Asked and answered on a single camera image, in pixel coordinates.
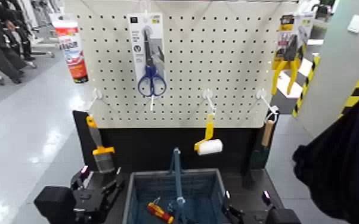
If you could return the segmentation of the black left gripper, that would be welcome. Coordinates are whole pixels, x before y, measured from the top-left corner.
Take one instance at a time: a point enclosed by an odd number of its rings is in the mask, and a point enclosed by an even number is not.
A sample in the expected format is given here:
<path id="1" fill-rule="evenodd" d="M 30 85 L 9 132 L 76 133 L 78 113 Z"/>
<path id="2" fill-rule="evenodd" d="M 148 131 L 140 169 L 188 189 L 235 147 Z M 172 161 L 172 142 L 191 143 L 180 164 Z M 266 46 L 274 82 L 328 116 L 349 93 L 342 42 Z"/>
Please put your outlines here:
<path id="1" fill-rule="evenodd" d="M 70 181 L 76 204 L 73 223 L 104 223 L 123 190 L 125 180 L 118 167 L 111 174 L 78 171 Z"/>

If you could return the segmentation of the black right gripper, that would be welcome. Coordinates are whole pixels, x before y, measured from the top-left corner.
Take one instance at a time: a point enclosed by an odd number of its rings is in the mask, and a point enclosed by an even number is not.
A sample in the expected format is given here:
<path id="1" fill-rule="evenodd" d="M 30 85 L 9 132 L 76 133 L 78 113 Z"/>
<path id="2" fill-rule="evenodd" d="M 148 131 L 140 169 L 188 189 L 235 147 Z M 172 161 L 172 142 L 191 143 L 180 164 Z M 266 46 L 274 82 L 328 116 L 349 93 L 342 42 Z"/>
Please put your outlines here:
<path id="1" fill-rule="evenodd" d="M 222 212 L 225 216 L 228 216 L 228 220 L 231 224 L 245 223 L 243 218 L 245 214 L 230 204 L 230 193 L 228 190 L 225 191 L 222 199 Z"/>

